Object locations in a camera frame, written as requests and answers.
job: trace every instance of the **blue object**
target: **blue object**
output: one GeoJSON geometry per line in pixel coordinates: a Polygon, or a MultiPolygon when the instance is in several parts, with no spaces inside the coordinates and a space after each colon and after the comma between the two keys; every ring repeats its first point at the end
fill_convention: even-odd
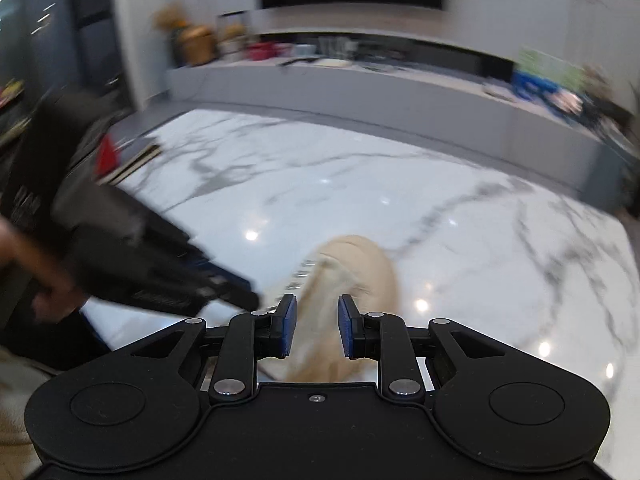
{"type": "Polygon", "coordinates": [[[287,313],[284,315],[282,322],[282,355],[288,356],[291,352],[293,343],[293,333],[296,331],[296,322],[298,320],[298,300],[291,295],[287,313]]]}
{"type": "Polygon", "coordinates": [[[558,83],[550,79],[525,72],[513,72],[513,93],[525,101],[544,100],[545,94],[554,94],[560,89],[558,83]]]}
{"type": "Polygon", "coordinates": [[[351,318],[347,310],[347,304],[341,296],[338,299],[338,328],[342,339],[342,348],[345,357],[353,357],[353,332],[351,331],[351,318]]]}

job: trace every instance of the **black handheld device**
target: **black handheld device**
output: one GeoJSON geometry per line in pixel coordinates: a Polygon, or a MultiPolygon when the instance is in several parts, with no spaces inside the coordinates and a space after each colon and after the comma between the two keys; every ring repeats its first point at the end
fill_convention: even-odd
{"type": "Polygon", "coordinates": [[[214,264],[190,236],[124,190],[95,182],[112,117],[84,92],[53,92],[31,118],[0,214],[67,264],[89,295],[195,316],[212,300],[258,308],[251,283],[214,264]]]}
{"type": "Polygon", "coordinates": [[[345,355],[376,360],[378,383],[258,386],[295,314],[289,294],[229,326],[187,319],[53,378],[25,413],[44,462],[31,480],[609,478],[593,463],[609,427],[597,388],[453,320],[408,328],[342,296],[345,355]]]}

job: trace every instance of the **countertop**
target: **countertop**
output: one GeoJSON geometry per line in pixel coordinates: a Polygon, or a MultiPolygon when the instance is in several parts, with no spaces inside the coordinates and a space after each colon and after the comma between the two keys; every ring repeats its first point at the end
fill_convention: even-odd
{"type": "MultiPolygon", "coordinates": [[[[597,458],[640,471],[640,283],[620,223],[525,180],[318,124],[194,110],[152,134],[164,153],[124,187],[258,290],[332,237],[394,262],[410,326],[447,317],[595,384],[612,421],[597,458]]],[[[176,321],[91,300],[112,348],[176,321]]],[[[210,304],[209,326],[231,307],[210,304]]]]}
{"type": "MultiPolygon", "coordinates": [[[[262,61],[251,61],[248,59],[243,59],[240,61],[225,61],[224,59],[213,61],[206,65],[190,67],[196,70],[205,69],[205,68],[237,68],[237,67],[268,67],[273,66],[277,67],[281,63],[284,63],[293,58],[287,57],[273,57],[271,59],[265,59],[262,61]]],[[[351,63],[345,66],[324,66],[322,64],[315,63],[306,63],[299,62],[293,65],[285,66],[282,70],[287,70],[291,68],[308,68],[308,69],[321,69],[321,70],[347,70],[347,71],[356,71],[356,72],[370,72],[367,68],[359,65],[358,63],[351,63]]],[[[525,110],[531,114],[537,115],[539,117],[545,118],[549,121],[552,121],[556,124],[560,124],[561,126],[565,126],[567,128],[574,129],[577,132],[582,133],[585,136],[591,137],[593,139],[597,139],[598,137],[591,132],[589,129],[581,126],[580,124],[569,124],[567,121],[562,118],[554,115],[546,108],[544,105],[535,102],[525,101],[523,99],[515,98],[512,102],[508,102],[504,99],[500,99],[494,97],[492,95],[487,94],[483,89],[483,84],[481,82],[476,82],[474,80],[458,77],[455,75],[448,75],[445,73],[438,73],[430,70],[420,70],[418,68],[410,68],[410,67],[397,67],[397,66],[388,66],[387,72],[376,72],[382,76],[388,77],[399,77],[403,79],[409,79],[412,81],[417,81],[421,83],[434,84],[438,86],[442,86],[443,88],[449,88],[452,90],[457,90],[461,92],[466,92],[469,94],[474,94],[478,96],[485,97],[489,100],[497,101],[504,104],[509,104],[514,108],[519,110],[525,110]]]]}

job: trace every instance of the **red object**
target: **red object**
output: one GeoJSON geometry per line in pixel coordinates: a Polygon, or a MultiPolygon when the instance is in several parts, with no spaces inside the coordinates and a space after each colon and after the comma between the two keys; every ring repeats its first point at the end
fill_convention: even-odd
{"type": "Polygon", "coordinates": [[[119,165],[118,152],[111,142],[111,137],[109,134],[106,134],[98,148],[98,160],[95,166],[95,173],[98,177],[105,176],[115,170],[119,165]]]}
{"type": "Polygon", "coordinates": [[[263,59],[276,57],[278,51],[273,41],[263,41],[262,43],[249,45],[248,54],[249,59],[252,61],[262,61],[263,59]]]}

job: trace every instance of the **green object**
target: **green object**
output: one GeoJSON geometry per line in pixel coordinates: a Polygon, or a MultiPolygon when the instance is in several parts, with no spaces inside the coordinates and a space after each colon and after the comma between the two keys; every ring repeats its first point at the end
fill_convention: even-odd
{"type": "Polygon", "coordinates": [[[522,47],[518,53],[516,69],[520,72],[549,79],[572,91],[582,92],[584,70],[568,61],[544,54],[532,48],[522,47]]]}

